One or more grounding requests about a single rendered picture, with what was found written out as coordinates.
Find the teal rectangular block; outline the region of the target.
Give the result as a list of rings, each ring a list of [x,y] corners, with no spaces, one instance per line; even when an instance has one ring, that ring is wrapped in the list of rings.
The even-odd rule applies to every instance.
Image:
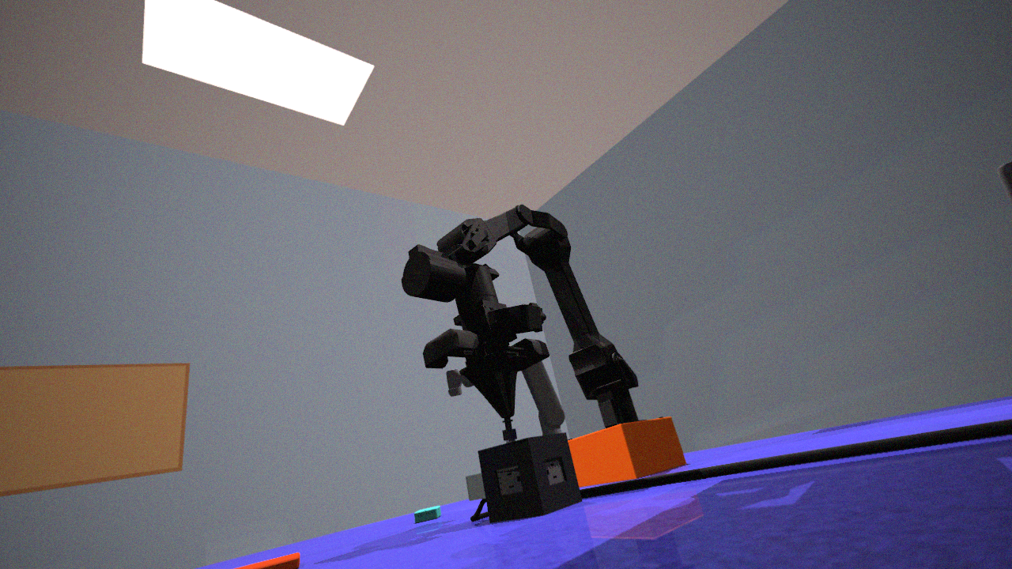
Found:
[[[415,523],[433,521],[441,516],[441,508],[433,507],[428,509],[421,509],[414,514]]]

